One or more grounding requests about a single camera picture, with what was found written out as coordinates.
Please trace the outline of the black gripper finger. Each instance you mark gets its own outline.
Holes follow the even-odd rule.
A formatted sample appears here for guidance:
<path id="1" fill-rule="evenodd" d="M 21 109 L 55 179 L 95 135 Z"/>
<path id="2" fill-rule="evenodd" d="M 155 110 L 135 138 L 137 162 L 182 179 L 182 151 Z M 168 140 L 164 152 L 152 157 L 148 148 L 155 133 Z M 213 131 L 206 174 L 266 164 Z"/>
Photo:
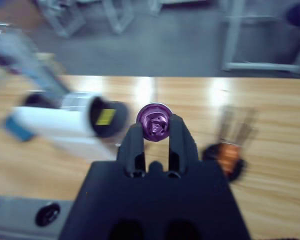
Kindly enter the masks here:
<path id="1" fill-rule="evenodd" d="M 199 161 L 198 148 L 182 117 L 172 114 L 169 122 L 168 171 L 186 173 Z"/>
<path id="2" fill-rule="evenodd" d="M 140 123 L 128 129 L 118 149 L 117 161 L 123 164 L 125 173 L 146 172 L 144 136 Z"/>

